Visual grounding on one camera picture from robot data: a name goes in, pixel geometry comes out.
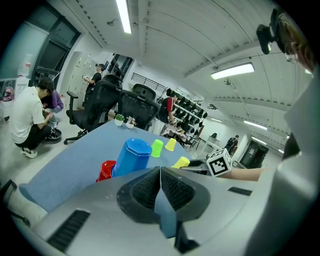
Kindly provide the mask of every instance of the human hand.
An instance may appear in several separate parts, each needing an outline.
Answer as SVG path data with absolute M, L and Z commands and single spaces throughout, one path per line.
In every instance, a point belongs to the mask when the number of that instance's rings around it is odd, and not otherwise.
M 177 120 L 174 118 L 173 120 L 170 121 L 171 125 L 175 125 L 177 123 Z
M 55 113 L 50 113 L 46 116 L 45 119 L 47 119 L 48 121 L 54 116 Z
M 51 114 L 51 111 L 49 109 L 44 109 L 43 113 L 44 113 L 44 116 L 47 116 L 47 115 Z

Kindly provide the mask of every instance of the ceiling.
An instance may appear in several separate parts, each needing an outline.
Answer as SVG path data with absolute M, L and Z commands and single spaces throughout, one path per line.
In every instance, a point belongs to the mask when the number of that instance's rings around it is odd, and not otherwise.
M 248 120 L 268 127 L 251 133 L 283 149 L 290 133 L 284 113 L 311 79 L 289 63 L 277 45 L 260 49 L 256 28 L 270 23 L 269 0 L 128 0 L 132 34 L 123 32 L 116 0 L 73 0 L 105 42 L 107 51 L 141 60 L 209 98 L 234 124 Z M 114 26 L 107 22 L 114 20 Z M 216 70 L 251 62 L 255 72 L 213 80 Z

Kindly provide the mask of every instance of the person in purple shirt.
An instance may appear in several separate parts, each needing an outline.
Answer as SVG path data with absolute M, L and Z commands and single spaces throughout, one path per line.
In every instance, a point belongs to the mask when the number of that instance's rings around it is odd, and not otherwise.
M 59 113 L 64 108 L 64 104 L 62 103 L 60 95 L 56 90 L 53 90 L 52 95 L 43 97 L 41 102 L 45 109 L 48 109 L 55 114 Z M 56 127 L 58 125 L 58 120 L 54 115 L 52 116 L 48 125 L 51 127 Z

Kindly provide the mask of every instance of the fluorescent light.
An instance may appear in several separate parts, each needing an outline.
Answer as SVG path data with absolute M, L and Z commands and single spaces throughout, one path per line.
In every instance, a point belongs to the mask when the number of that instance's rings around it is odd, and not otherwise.
M 116 0 L 116 5 L 118 6 L 123 30 L 125 33 L 131 34 L 131 26 L 129 19 L 129 12 L 127 6 L 127 0 Z
M 255 72 L 255 68 L 251 62 L 246 64 L 241 64 L 238 66 L 233 66 L 233 67 L 212 73 L 211 76 L 213 79 L 219 79 L 219 78 L 231 77 L 234 75 L 250 73 L 250 72 Z
M 260 139 L 257 139 L 255 137 L 251 137 L 253 140 L 257 141 L 257 142 L 260 142 L 261 144 L 263 145 L 267 145 L 267 143 L 265 143 L 264 141 L 260 140 Z
M 220 123 L 222 123 L 222 121 L 221 120 L 218 120 L 218 119 L 214 119 L 214 118 L 211 118 L 213 121 L 217 121 L 217 122 L 220 122 Z
M 267 127 L 262 126 L 262 125 L 259 125 L 259 124 L 256 124 L 256 123 L 254 123 L 254 122 L 244 121 L 244 123 L 245 123 L 245 124 L 247 124 L 247 125 L 251 125 L 251 126 L 259 127 L 259 128 L 261 128 L 261 129 L 264 129 L 264 130 L 268 130 L 268 128 L 267 128 Z

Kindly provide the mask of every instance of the potted plant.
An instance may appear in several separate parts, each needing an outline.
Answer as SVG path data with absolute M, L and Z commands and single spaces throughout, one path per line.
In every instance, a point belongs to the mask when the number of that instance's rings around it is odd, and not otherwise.
M 136 124 L 137 124 L 136 120 L 133 117 L 129 116 L 128 121 L 126 122 L 125 126 L 128 129 L 132 129 Z
M 125 120 L 125 117 L 123 114 L 116 114 L 114 117 L 114 123 L 116 126 L 122 126 L 124 120 Z

